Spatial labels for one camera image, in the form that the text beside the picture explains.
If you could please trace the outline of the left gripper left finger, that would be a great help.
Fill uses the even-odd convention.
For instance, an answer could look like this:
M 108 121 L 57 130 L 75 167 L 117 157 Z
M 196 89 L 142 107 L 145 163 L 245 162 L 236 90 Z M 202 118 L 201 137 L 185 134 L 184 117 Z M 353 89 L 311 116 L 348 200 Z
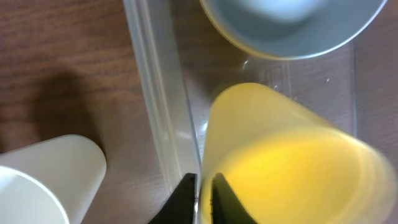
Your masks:
M 149 224 L 192 224 L 197 175 L 186 173 Z

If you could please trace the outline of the grey plastic bowl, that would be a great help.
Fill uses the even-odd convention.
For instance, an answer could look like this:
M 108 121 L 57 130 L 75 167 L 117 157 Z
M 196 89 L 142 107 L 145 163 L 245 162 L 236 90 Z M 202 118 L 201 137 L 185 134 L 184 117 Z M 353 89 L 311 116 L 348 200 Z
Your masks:
M 217 31 L 240 50 L 271 60 L 331 52 L 360 34 L 387 0 L 201 0 Z

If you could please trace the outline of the yellow plastic cup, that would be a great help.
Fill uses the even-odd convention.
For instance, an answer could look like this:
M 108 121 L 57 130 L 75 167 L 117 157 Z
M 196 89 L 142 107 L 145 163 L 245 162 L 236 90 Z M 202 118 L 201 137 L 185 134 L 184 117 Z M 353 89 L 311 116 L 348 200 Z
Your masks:
M 397 197 L 375 148 L 283 94 L 240 83 L 214 100 L 201 168 L 200 219 L 222 173 L 257 223 L 384 223 Z

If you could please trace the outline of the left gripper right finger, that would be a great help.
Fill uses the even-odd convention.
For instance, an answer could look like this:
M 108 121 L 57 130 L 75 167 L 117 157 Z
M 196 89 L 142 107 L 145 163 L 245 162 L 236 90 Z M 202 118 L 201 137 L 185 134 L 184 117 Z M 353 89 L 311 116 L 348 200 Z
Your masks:
M 222 173 L 211 182 L 212 224 L 256 224 L 248 214 Z

